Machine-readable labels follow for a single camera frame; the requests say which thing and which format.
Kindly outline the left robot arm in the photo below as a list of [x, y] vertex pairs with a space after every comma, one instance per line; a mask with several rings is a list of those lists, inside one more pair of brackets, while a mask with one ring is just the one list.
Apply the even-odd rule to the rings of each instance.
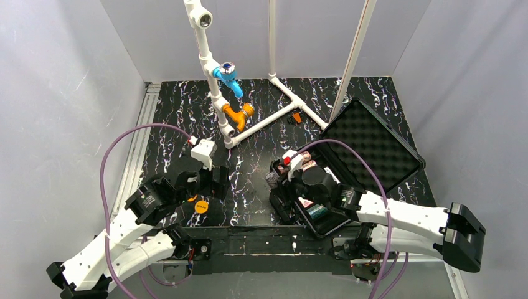
[[179, 224], [161, 229], [154, 237], [131, 249], [138, 238], [155, 228], [192, 196], [225, 199], [229, 186], [226, 166], [203, 168], [188, 165], [174, 176], [156, 174], [140, 185], [124, 208], [77, 255], [53, 262], [47, 275], [61, 289], [61, 298], [107, 298], [133, 274], [154, 262], [189, 247], [191, 236]]

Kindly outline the green poker chip stack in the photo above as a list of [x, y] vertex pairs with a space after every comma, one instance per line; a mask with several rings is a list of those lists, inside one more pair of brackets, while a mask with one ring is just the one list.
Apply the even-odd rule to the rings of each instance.
[[327, 207], [319, 205], [319, 204], [315, 204], [307, 208], [306, 211], [309, 217], [314, 221], [321, 218], [322, 216], [325, 216], [329, 212]]

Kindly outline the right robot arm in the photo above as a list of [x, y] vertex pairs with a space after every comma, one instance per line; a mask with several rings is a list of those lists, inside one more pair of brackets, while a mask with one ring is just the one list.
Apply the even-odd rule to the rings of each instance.
[[342, 258], [409, 252], [441, 259], [465, 272], [481, 270], [486, 229], [464, 204], [442, 208], [383, 200], [337, 182], [319, 166], [281, 174], [272, 190], [320, 239], [358, 223], [359, 235], [338, 245]]

